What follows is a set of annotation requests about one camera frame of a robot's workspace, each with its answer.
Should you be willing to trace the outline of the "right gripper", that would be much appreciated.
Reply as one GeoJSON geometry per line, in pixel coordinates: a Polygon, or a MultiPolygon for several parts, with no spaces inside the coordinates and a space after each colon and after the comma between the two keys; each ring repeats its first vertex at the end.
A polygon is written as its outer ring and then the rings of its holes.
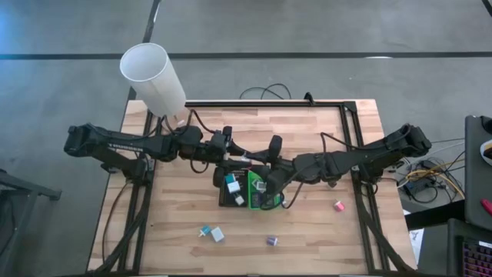
{"type": "MultiPolygon", "coordinates": [[[[280,155],[282,142],[282,137],[273,135],[266,150],[249,153],[248,158],[276,159],[280,155]]],[[[279,185],[289,184],[295,179],[297,169],[292,160],[280,156],[269,165],[253,164],[249,171],[255,174],[249,180],[250,185],[264,195],[273,195],[279,185]]]]}

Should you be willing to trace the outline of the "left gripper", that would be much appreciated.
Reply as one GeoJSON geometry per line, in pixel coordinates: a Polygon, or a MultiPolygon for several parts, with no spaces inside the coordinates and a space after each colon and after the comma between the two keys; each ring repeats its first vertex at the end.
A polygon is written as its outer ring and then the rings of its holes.
{"type": "Polygon", "coordinates": [[[213,186],[216,188],[223,186],[224,177],[228,172],[239,169],[249,169],[252,166],[251,162],[223,161],[227,158],[228,154],[246,155],[249,151],[243,149],[234,142],[231,126],[226,125],[222,130],[222,134],[224,136],[212,136],[207,142],[206,147],[206,161],[219,162],[216,164],[213,174],[213,186]]]}

